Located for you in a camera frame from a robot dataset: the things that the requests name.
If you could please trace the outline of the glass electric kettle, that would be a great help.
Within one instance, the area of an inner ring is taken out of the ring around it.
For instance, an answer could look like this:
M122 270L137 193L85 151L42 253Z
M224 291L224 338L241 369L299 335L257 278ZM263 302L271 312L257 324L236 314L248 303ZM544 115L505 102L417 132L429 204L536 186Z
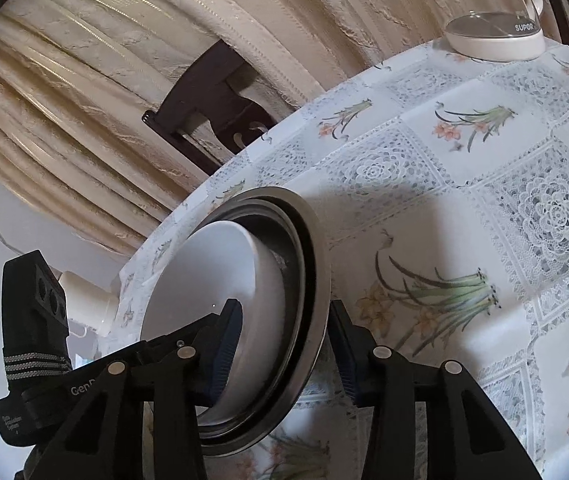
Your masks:
M444 26L453 50L478 60L530 61L546 51L543 0L460 0Z

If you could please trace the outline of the dark wooden chair back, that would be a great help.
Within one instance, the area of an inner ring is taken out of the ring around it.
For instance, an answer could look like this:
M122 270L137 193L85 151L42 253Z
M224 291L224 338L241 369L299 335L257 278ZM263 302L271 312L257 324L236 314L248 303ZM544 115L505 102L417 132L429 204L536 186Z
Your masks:
M211 176L222 165L189 140L185 124L192 114L203 116L214 137L234 155L276 124L260 104L230 86L228 79L246 64L225 41L217 41L181 75L158 110L144 112L142 122Z

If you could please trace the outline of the small white ceramic bowl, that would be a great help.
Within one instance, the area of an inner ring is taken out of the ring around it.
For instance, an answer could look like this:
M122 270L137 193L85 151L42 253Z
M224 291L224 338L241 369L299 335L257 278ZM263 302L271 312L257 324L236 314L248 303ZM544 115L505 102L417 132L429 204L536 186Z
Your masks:
M150 340L204 315L229 299L242 307L243 325L222 396L199 412L199 423L229 422L253 401L276 369L283 341L285 291L276 258L239 223L214 221L193 233L165 266L142 324Z

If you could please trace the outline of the beige curtain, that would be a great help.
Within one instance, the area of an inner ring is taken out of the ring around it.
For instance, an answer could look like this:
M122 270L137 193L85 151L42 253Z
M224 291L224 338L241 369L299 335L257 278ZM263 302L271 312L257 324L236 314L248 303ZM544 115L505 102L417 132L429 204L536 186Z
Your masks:
M0 181L129 255L252 137L507 0L0 0Z

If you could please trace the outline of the floral lace tablecloth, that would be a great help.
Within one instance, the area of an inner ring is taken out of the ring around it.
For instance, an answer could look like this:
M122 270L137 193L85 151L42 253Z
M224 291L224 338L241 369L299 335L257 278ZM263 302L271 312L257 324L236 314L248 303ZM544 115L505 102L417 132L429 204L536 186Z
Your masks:
M414 362L460 361L546 479L569 479L569 47L490 63L441 41L340 84L227 162L121 273L136 341L178 245L229 198L313 207L332 294Z

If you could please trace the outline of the cream thermos jug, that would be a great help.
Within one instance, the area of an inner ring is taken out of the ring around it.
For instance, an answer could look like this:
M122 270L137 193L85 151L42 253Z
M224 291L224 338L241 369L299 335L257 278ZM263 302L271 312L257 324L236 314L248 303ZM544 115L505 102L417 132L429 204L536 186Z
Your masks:
M108 336L116 318L117 296L70 271L61 274L59 283L65 292L68 317L99 337Z

